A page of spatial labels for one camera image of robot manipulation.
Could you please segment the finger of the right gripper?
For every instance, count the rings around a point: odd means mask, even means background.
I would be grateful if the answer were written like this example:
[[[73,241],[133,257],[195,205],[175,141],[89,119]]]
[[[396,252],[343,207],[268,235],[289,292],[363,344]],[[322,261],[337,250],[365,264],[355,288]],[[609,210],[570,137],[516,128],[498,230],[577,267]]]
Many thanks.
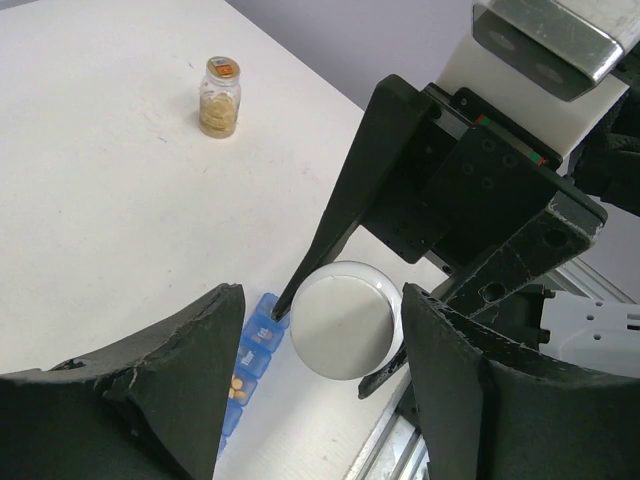
[[[366,399],[388,381],[407,362],[406,347],[401,345],[392,359],[373,373],[366,375],[358,385],[358,398]]]

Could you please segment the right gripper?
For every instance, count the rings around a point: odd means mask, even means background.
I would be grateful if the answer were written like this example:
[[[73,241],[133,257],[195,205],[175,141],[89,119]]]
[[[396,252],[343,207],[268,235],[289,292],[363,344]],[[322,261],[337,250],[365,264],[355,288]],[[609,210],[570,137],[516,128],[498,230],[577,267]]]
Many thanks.
[[[555,158],[468,91],[419,90],[396,74],[375,87],[307,253],[271,318],[333,262],[362,225],[407,263],[439,260],[439,299],[474,317],[588,250],[603,208]]]

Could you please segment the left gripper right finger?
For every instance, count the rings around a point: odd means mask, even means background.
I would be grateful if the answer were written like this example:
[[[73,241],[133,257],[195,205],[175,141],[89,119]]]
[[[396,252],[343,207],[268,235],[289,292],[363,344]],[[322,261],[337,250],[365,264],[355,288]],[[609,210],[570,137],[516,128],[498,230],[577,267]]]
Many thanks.
[[[401,308],[433,479],[635,479],[639,382],[543,355],[415,284]]]

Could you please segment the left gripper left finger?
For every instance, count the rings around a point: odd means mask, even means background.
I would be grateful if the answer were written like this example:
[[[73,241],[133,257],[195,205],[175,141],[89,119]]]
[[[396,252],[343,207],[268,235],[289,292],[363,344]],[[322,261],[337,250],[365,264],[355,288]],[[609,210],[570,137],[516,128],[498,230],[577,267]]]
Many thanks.
[[[222,284],[51,370],[1,378],[5,479],[209,479],[245,314]]]

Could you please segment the white bottle cap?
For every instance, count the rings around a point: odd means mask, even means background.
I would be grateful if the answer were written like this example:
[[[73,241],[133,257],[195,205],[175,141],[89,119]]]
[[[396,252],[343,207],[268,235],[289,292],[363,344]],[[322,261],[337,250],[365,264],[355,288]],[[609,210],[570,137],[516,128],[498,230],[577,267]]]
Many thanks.
[[[386,366],[404,340],[402,294],[380,270],[339,261],[309,275],[290,308],[291,338],[301,361],[337,381]]]

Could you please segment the blue weekly pill organizer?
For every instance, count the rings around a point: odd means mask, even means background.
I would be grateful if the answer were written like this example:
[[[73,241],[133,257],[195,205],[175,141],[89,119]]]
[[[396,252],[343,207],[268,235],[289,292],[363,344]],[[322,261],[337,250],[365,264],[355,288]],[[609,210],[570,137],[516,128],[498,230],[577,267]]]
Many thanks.
[[[289,327],[288,316],[279,321],[271,318],[273,307],[277,301],[278,297],[275,294],[265,293],[244,324],[232,376],[235,375],[243,379],[247,397],[241,402],[227,397],[218,456],[222,455],[228,440],[240,423],[245,407],[268,370]]]

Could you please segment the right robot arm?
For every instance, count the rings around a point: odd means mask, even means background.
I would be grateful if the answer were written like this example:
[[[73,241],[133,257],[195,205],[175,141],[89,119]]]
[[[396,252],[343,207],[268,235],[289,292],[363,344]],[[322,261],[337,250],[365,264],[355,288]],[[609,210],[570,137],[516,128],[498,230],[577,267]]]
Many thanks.
[[[562,166],[562,101],[527,93],[517,69],[481,51],[458,87],[418,89],[391,74],[375,87],[312,243],[272,315],[286,316],[303,282],[367,229],[400,258],[429,257],[461,283],[472,313],[577,256],[611,281],[636,265],[639,54],[614,69],[623,92],[595,118]]]

